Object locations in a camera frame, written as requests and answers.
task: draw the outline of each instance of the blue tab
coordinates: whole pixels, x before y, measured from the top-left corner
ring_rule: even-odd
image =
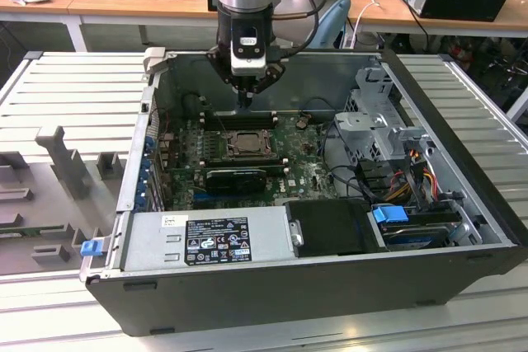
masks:
[[[102,256],[102,241],[85,241],[81,245],[81,256]]]
[[[403,206],[380,206],[372,211],[377,223],[408,222],[409,217]]]

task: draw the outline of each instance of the power cable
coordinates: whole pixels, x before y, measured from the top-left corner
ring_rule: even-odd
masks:
[[[319,5],[321,8],[323,8],[324,6],[324,3],[326,3],[327,0],[323,0],[321,2],[321,5]],[[317,34],[317,30],[319,29],[319,13],[318,13],[318,8],[315,6],[315,1],[314,0],[309,0],[312,8],[313,8],[313,29],[312,31],[310,32],[309,36],[306,38],[306,40],[304,41],[304,43],[302,45],[300,45],[299,47],[294,47],[293,49],[291,50],[286,50],[285,51],[285,54],[281,57],[282,59],[287,59],[287,58],[290,58],[290,57],[293,57],[294,55],[297,55],[298,53],[300,53],[302,50],[306,49],[306,47],[308,47],[310,45],[310,43],[312,42],[312,40],[314,39],[315,35]]]

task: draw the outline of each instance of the warning label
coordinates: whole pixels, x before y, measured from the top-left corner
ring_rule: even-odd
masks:
[[[186,222],[187,265],[240,261],[251,261],[248,218],[216,218]]]

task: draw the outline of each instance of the wire bundle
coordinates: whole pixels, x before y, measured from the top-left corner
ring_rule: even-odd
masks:
[[[436,181],[436,176],[434,176],[432,173],[427,170],[427,168],[423,168],[423,175],[429,180],[431,183],[431,196],[434,200],[438,200],[438,182]]]

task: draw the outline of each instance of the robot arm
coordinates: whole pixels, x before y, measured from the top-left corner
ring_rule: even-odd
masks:
[[[207,56],[222,80],[238,93],[241,107],[249,107],[253,95],[278,81],[285,72],[281,60],[298,52],[273,45],[274,19],[280,20],[283,31],[299,31],[301,37],[309,37],[301,48],[317,33],[318,12],[328,8],[327,0],[317,0],[318,7],[314,0],[308,1],[285,0],[280,5],[283,12],[274,16],[278,0],[218,0],[217,45]]]

